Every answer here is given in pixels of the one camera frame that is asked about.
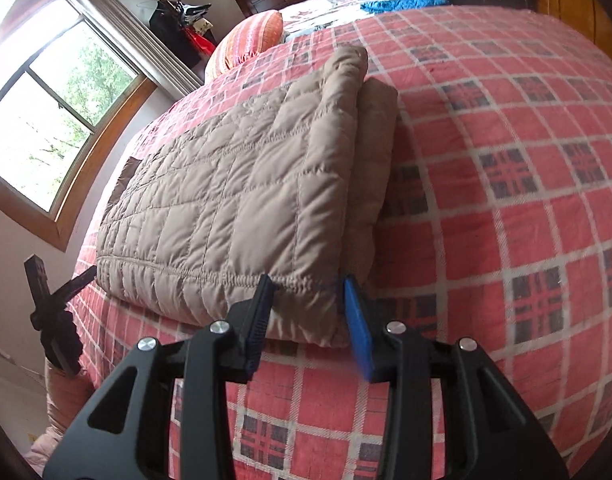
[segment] blue gripper pad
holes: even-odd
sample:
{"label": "blue gripper pad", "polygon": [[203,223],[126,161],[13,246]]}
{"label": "blue gripper pad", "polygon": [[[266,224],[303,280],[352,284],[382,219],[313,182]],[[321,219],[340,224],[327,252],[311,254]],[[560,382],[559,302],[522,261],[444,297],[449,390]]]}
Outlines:
{"label": "blue gripper pad", "polygon": [[348,278],[343,280],[343,302],[353,353],[361,373],[369,381],[374,368],[372,363],[372,336],[361,311],[358,292],[352,280]]}

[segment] silver screw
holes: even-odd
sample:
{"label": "silver screw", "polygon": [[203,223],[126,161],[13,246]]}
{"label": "silver screw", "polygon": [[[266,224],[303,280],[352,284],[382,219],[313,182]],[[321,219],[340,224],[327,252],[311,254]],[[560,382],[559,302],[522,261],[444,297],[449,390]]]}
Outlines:
{"label": "silver screw", "polygon": [[211,324],[211,332],[214,334],[225,334],[228,330],[230,330],[230,323],[223,319],[219,319]]}
{"label": "silver screw", "polygon": [[386,330],[391,334],[403,334],[406,332],[406,325],[401,321],[391,321],[386,325]]}
{"label": "silver screw", "polygon": [[465,352],[473,352],[477,350],[477,341],[470,337],[462,337],[460,339],[460,348]]}
{"label": "silver screw", "polygon": [[140,339],[137,343],[137,348],[144,352],[152,350],[155,346],[157,346],[157,340],[150,336]]}

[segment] wooden window frame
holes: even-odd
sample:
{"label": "wooden window frame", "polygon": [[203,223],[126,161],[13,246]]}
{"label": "wooden window frame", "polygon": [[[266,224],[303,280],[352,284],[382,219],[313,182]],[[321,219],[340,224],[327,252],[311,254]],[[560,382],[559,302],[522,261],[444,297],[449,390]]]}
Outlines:
{"label": "wooden window frame", "polygon": [[72,172],[70,183],[62,185],[63,199],[56,211],[44,211],[1,177],[0,211],[35,236],[66,252],[74,224],[92,183],[126,126],[157,85],[144,75],[138,75],[128,88],[129,95],[124,101],[118,100],[116,106],[113,105],[102,131],[94,136],[92,147],[88,152],[83,152],[83,160],[76,171]]}

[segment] window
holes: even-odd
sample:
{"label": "window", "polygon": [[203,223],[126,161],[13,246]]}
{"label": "window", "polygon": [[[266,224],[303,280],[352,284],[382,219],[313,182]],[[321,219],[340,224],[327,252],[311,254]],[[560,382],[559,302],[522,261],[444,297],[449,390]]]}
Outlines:
{"label": "window", "polygon": [[[114,145],[101,137],[144,81],[65,0],[23,23],[0,45],[0,209],[65,250],[108,144]],[[120,122],[116,137],[127,124]],[[105,156],[96,171],[90,163],[84,171],[96,146],[106,147]],[[87,182],[74,192],[83,173]],[[66,207],[75,195],[78,206]],[[59,224],[64,210],[74,215],[70,229]],[[39,224],[52,225],[52,234],[36,232]]]}

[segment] black glove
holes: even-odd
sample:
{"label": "black glove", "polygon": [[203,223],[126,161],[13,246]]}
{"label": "black glove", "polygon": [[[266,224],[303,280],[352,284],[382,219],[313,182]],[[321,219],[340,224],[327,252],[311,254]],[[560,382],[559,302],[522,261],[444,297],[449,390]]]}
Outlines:
{"label": "black glove", "polygon": [[[51,319],[43,330],[41,330],[41,345],[46,353],[48,361],[50,361],[55,367],[60,370],[64,370],[59,358],[63,358],[66,361],[66,368],[70,370],[64,370],[68,374],[77,375],[81,370],[79,364],[79,358],[84,352],[84,345],[79,339],[79,334],[76,332],[76,326],[73,322],[72,312],[62,310]],[[56,342],[56,346],[61,353],[61,356],[57,356],[53,341]]]}

